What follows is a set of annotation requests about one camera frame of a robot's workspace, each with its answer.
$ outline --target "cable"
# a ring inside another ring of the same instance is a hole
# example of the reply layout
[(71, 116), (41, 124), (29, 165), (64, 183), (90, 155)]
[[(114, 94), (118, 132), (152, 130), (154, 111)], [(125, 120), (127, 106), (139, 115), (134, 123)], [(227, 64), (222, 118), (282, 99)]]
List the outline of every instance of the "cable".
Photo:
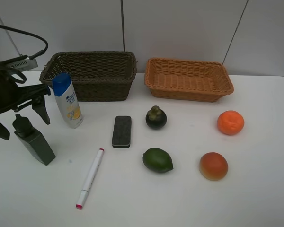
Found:
[(48, 42), (44, 38), (42, 38), (38, 35), (35, 35), (33, 33), (30, 33), (30, 32), (25, 32), (25, 31), (22, 31), (22, 30), (19, 30), (19, 29), (15, 29), (15, 28), (12, 28), (12, 27), (7, 27), (7, 26), (4, 26), (4, 25), (0, 25), (0, 28), (5, 29), (5, 30), (9, 30), (9, 31), (12, 31), (12, 32), (17, 32), (17, 33), (21, 33), (21, 34), (24, 34), (24, 35), (32, 36), (32, 37), (35, 37), (37, 39), (42, 40), (45, 43), (45, 48), (43, 50), (40, 50), (38, 53), (35, 53), (32, 56), (28, 57), (30, 60), (35, 59), (36, 57), (44, 54), (45, 51), (48, 49)]
[(24, 84), (25, 81), (27, 80), (26, 76), (22, 72), (18, 71), (17, 69), (0, 66), (0, 70), (10, 71), (10, 72), (13, 72), (14, 74), (18, 75), (22, 80), (14, 78), (12, 75), (9, 75), (8, 73), (6, 73), (6, 75), (16, 83)]

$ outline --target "dark green bottle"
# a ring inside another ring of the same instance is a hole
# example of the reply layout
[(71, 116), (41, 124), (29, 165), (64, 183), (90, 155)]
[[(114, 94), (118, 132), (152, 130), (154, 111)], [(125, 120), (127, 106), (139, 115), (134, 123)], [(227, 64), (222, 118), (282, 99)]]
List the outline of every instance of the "dark green bottle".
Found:
[(16, 114), (13, 122), (15, 134), (28, 151), (41, 163), (48, 165), (56, 157), (41, 132), (35, 129), (27, 117)]

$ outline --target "white marker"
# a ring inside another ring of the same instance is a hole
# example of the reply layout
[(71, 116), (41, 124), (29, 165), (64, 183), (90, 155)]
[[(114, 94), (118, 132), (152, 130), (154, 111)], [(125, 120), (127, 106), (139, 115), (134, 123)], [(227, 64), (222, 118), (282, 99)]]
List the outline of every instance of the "white marker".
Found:
[(93, 183), (94, 177), (95, 177), (97, 170), (99, 168), (99, 165), (101, 163), (103, 154), (104, 154), (104, 150), (102, 148), (100, 148), (93, 164), (91, 165), (91, 168), (89, 170), (89, 174), (87, 175), (85, 183), (84, 183), (83, 188), (81, 190), (81, 194), (80, 194), (80, 197), (79, 197), (77, 205), (76, 205), (77, 209), (81, 210), (83, 208), (83, 205), (84, 205), (84, 203), (87, 199), (87, 196), (89, 195), (91, 184)]

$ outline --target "wicker basket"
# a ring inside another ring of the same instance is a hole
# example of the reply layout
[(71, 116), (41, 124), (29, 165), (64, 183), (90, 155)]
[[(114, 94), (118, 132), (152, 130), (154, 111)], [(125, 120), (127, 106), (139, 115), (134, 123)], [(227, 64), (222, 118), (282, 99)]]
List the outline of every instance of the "wicker basket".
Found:
[(159, 98), (215, 102), (233, 92), (226, 69), (217, 62), (151, 58), (144, 82)]
[(135, 78), (136, 58), (130, 52), (62, 52), (55, 54), (41, 72), (40, 81), (52, 86), (61, 72), (71, 76), (79, 101), (123, 101)]

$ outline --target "wall seam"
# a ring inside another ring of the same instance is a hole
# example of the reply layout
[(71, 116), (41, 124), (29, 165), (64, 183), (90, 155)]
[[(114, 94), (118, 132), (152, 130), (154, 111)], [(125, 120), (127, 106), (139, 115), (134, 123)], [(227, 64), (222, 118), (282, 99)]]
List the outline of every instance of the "wall seam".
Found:
[[(0, 24), (1, 24), (1, 25), (5, 25), (5, 24), (3, 23), (3, 20), (2, 20), (1, 17), (0, 17)], [(21, 56), (20, 51), (19, 51), (19, 49), (17, 48), (17, 46), (16, 46), (14, 40), (13, 40), (12, 37), (10, 36), (8, 30), (5, 30), (5, 32), (6, 32), (7, 36), (8, 36), (8, 38), (9, 38), (11, 44), (14, 46), (16, 52), (18, 53), (19, 56)]]
[(231, 42), (229, 43), (229, 46), (228, 46), (228, 49), (227, 49), (227, 51), (226, 51), (226, 54), (225, 54), (225, 57), (224, 57), (224, 60), (223, 60), (222, 64), (224, 64), (224, 62), (225, 62), (225, 60), (226, 60), (226, 57), (227, 57), (227, 55), (228, 55), (228, 52), (229, 52), (229, 50), (230, 50), (230, 48), (231, 48), (232, 41), (233, 41), (233, 39), (234, 39), (234, 37), (235, 37), (235, 35), (236, 35), (236, 33), (237, 33), (237, 30), (238, 30), (239, 25), (240, 25), (240, 23), (241, 23), (241, 20), (242, 20), (242, 17), (243, 17), (243, 14), (244, 14), (244, 12), (245, 12), (245, 9), (246, 9), (246, 7), (247, 7), (248, 2), (249, 2), (249, 0), (247, 0), (246, 3), (245, 3), (245, 7), (244, 7), (244, 9), (243, 9), (243, 11), (242, 11), (240, 20), (239, 20), (239, 22), (238, 22), (238, 24), (237, 24), (237, 27), (236, 27), (236, 29), (235, 29), (235, 31), (234, 31), (234, 33), (233, 33)]
[(123, 51), (125, 51), (125, 28), (124, 28), (124, 14), (123, 14), (123, 0), (120, 0), (121, 3), (121, 23), (122, 23), (122, 38), (123, 38)]

